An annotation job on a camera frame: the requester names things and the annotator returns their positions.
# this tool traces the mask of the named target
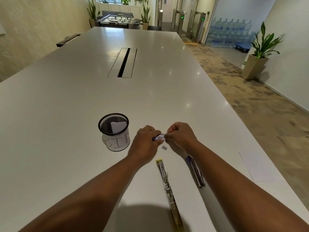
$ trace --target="patterned carpet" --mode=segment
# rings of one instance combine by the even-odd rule
[[[309,210],[309,114],[207,46],[186,46]]]

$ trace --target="plant pot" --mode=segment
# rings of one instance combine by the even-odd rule
[[[143,23],[143,30],[147,30],[149,23]]]
[[[250,54],[241,76],[246,80],[254,79],[263,70],[268,60],[269,58],[259,58],[256,60],[256,57]]]
[[[89,19],[89,23],[91,28],[95,27],[95,20],[94,19]]]

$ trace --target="mesh pen holder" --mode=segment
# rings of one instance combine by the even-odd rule
[[[122,151],[130,144],[129,119],[120,113],[104,116],[98,123],[106,146],[111,151]]]

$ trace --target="white table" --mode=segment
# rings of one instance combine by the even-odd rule
[[[122,47],[137,48],[132,78],[108,78]],[[166,132],[187,122],[248,178],[239,152],[266,156],[172,32],[95,27],[0,83],[0,108],[0,231],[19,230],[127,155],[129,147],[111,152],[102,142],[97,125],[109,113],[129,118],[131,139],[147,124]],[[209,188],[199,190],[184,160],[167,147],[135,175],[105,231],[124,225],[126,231],[172,231],[156,159],[163,159],[187,231],[231,230]],[[273,164],[270,171],[277,182],[257,184],[309,222]]]

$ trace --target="stack of water jugs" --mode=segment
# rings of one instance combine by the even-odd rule
[[[234,48],[236,44],[248,43],[255,39],[255,33],[249,34],[252,23],[245,23],[243,20],[239,22],[239,19],[234,22],[231,19],[230,22],[225,19],[222,21],[216,21],[216,18],[211,22],[211,29],[209,30],[208,38],[206,41],[207,46],[211,47],[224,47]]]

